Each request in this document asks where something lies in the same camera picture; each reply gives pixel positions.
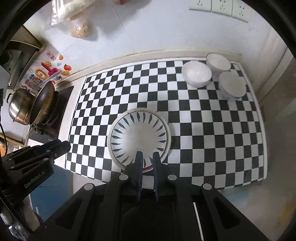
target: stove top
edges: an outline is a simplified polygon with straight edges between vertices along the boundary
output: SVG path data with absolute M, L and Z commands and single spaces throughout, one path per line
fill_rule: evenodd
M 34 127 L 33 131 L 30 134 L 29 139 L 41 142 L 48 143 L 52 140 L 56 140 L 59 137 L 59 130 L 61 128 L 63 116 L 73 91 L 74 86 L 68 87 L 64 90 L 59 91 L 59 98 L 57 107 L 53 115 L 57 116 L 55 121 L 51 124 L 40 124 L 38 127 Z

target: pan handle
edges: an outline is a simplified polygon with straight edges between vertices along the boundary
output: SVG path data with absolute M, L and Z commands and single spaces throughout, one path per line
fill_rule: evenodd
M 12 95 L 12 93 L 9 93 L 9 95 L 7 96 L 7 99 L 6 99 L 7 104 L 9 104 L 8 99 L 11 95 Z

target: electrical outlet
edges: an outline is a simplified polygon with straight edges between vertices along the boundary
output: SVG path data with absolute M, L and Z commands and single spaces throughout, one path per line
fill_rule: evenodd
M 231 16 L 232 0 L 212 0 L 212 12 Z
M 253 9 L 241 0 L 233 0 L 232 16 L 245 22 L 250 20 Z
M 211 11 L 211 0 L 189 0 L 190 10 Z

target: checkered tablecloth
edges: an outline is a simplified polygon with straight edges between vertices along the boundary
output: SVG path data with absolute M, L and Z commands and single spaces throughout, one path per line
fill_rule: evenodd
M 181 74 L 186 62 L 154 60 L 86 78 L 65 168 L 104 182 L 122 173 L 110 158 L 107 134 L 118 114 L 145 107 L 169 124 L 172 144 L 164 163 L 185 181 L 225 188 L 262 180 L 263 126 L 247 82 L 244 97 L 226 101 L 218 82 L 198 90 L 188 86 Z M 230 71 L 244 79 L 236 63 Z

